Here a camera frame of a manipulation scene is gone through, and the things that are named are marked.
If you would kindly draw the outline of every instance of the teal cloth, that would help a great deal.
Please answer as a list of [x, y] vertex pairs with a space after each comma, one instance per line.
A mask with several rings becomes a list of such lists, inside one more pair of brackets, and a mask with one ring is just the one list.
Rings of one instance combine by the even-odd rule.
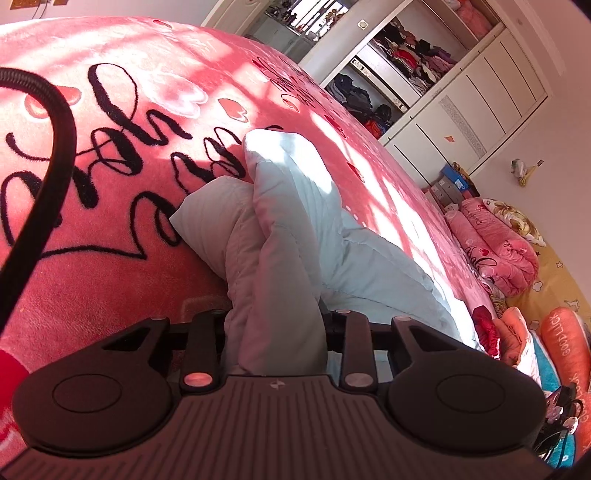
[[[531, 336], [534, 338], [534, 350], [535, 350], [535, 357], [538, 361], [538, 369], [540, 370], [540, 379], [542, 381], [542, 390], [544, 392], [553, 392], [560, 386], [560, 380], [558, 379], [558, 373], [556, 373], [556, 369], [554, 368], [554, 364], [552, 360], [550, 360], [550, 356], [548, 352], [544, 348], [544, 345], [535, 334], [535, 332], [531, 332]], [[568, 435], [566, 440], [566, 447], [564, 449], [563, 460], [561, 463], [561, 467], [563, 466], [571, 466], [574, 461], [574, 436]], [[560, 452], [562, 451], [562, 442], [560, 442], [554, 452], [550, 456], [548, 460], [548, 464], [550, 466], [556, 467], [560, 460]]]

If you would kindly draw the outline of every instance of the round pad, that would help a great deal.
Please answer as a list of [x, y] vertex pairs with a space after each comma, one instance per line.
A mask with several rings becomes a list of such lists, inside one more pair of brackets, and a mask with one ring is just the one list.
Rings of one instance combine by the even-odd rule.
[[77, 413], [101, 411], [114, 405], [121, 396], [121, 385], [105, 375], [75, 375], [59, 383], [53, 400]]
[[441, 403], [463, 413], [486, 413], [505, 401], [505, 390], [494, 380], [479, 375], [454, 375], [437, 386]]
[[414, 355], [392, 381], [388, 407], [424, 443], [446, 452], [493, 454], [535, 439], [545, 401], [526, 375], [458, 349]]
[[139, 325], [128, 335], [117, 334], [115, 347], [109, 339], [91, 345], [22, 382], [13, 412], [30, 446], [66, 456], [100, 456], [133, 445], [162, 424], [173, 404], [170, 387], [150, 368], [153, 349], [133, 342], [155, 344], [168, 323]]

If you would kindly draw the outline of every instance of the bed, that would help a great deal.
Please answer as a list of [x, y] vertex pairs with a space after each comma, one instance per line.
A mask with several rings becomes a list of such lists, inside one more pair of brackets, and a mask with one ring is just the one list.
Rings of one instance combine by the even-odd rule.
[[[187, 322], [228, 308], [226, 286], [168, 218], [222, 175], [249, 180], [254, 128], [310, 140], [343, 207], [401, 247], [469, 311], [490, 299], [443, 216], [330, 95], [275, 50], [151, 18], [29, 21], [0, 28], [3, 66], [60, 86], [77, 160], [44, 258], [0, 338], [0, 465], [23, 448], [10, 411], [28, 374], [146, 317]], [[0, 91], [0, 261], [47, 166], [51, 127], [33, 99]]]

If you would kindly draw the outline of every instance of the pink blanket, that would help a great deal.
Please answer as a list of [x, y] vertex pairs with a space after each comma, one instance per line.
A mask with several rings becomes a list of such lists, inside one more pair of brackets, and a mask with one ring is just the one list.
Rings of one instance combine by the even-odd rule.
[[462, 212], [447, 212], [445, 218], [452, 233], [482, 277], [490, 278], [508, 297], [517, 295], [527, 288], [521, 270], [499, 258]]
[[464, 200], [462, 213], [494, 253], [521, 270], [524, 288], [530, 286], [538, 275], [540, 263], [529, 242], [495, 217], [480, 198]]

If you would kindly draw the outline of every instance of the black hose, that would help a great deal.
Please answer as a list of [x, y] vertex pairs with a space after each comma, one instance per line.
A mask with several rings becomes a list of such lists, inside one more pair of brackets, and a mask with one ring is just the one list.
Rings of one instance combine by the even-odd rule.
[[43, 184], [0, 271], [1, 334], [43, 253], [66, 198], [76, 159], [76, 124], [61, 92], [35, 73], [0, 67], [0, 87], [31, 95], [47, 110], [53, 128], [53, 149]]

